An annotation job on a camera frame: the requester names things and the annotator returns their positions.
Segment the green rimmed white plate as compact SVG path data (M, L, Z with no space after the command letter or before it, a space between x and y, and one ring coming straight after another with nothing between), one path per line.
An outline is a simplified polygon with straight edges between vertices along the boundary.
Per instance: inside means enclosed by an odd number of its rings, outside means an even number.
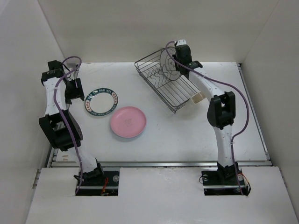
M93 116L106 116L118 105L117 94L109 88L99 88L91 91L85 99L85 110Z

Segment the pink plastic plate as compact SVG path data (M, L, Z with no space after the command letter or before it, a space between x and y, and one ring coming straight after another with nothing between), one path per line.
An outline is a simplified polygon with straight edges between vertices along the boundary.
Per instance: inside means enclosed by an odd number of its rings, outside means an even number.
M139 135L146 125L147 118L144 112L133 106L122 107L110 119L112 131L125 138Z

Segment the blue plastic plate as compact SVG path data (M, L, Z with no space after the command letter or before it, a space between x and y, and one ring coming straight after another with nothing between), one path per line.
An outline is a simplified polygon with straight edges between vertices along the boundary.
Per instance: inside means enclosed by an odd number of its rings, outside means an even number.
M140 137L142 137L143 134L144 134L144 132L142 132L139 135L134 136L134 137L125 138L125 137L121 137L111 131L112 138L118 142L132 142L132 141L135 141L135 140L139 139Z

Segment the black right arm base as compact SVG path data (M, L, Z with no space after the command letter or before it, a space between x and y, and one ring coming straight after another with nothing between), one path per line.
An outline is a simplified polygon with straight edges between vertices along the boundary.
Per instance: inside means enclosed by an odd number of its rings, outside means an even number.
M238 175L235 174L224 178L218 170L203 170L199 182L203 185L205 196L248 196L251 192L251 185L245 178L241 170L238 170Z

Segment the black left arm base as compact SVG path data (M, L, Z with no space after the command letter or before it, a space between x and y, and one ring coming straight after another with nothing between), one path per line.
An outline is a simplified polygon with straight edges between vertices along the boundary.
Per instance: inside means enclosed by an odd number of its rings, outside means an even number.
M74 175L77 181L75 189L75 196L118 196L120 171L119 170L105 170L104 177L100 179L91 180L89 182L83 181L79 187L79 175Z

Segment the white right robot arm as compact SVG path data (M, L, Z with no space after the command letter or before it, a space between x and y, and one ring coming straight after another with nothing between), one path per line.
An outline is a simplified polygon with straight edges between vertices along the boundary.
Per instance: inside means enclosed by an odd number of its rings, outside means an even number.
M191 49L184 40L175 43L176 70L197 86L209 101L208 123L213 127L218 147L216 178L226 184L235 176L235 162L231 152L232 125L235 119L235 94L223 91L204 74L203 65L193 61Z

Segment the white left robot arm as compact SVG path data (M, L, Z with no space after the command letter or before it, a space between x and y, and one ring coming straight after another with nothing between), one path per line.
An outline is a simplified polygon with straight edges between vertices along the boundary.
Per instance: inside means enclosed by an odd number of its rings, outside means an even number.
M41 82L46 89L46 111L39 125L54 149L73 156L80 167L78 181L100 185L105 174L96 158L81 148L83 134L67 106L73 99L84 100L80 79L68 79L62 62L48 62L49 71L42 73Z

